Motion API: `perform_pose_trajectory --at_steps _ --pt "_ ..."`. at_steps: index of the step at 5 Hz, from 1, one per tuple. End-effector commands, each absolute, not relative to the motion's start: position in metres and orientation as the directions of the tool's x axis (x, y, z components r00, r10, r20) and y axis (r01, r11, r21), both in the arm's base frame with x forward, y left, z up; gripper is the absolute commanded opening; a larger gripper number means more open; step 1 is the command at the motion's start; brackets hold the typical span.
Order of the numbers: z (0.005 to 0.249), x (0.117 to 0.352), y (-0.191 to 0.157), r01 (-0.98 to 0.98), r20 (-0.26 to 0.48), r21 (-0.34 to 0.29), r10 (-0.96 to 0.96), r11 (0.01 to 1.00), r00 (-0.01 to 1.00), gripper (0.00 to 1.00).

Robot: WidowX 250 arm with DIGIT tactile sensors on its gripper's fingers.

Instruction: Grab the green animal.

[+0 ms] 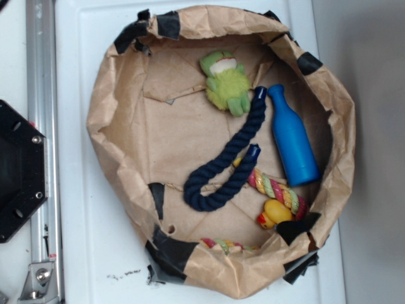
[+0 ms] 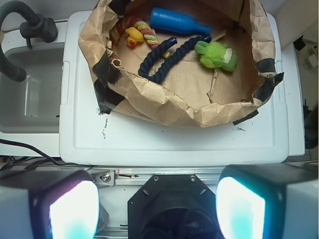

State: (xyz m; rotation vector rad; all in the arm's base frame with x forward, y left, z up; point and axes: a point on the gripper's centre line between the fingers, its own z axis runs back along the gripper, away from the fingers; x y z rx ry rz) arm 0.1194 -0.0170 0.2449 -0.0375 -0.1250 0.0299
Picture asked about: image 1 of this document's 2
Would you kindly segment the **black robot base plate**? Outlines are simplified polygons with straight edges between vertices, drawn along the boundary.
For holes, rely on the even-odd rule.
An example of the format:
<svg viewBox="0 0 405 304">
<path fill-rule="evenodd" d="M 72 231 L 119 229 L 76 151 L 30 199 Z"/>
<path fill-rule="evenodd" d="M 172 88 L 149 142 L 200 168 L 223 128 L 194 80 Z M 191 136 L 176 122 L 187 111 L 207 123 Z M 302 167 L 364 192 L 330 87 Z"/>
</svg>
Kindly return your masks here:
<svg viewBox="0 0 405 304">
<path fill-rule="evenodd" d="M 47 199 L 45 137 L 1 101 L 1 243 L 7 243 Z"/>
</svg>

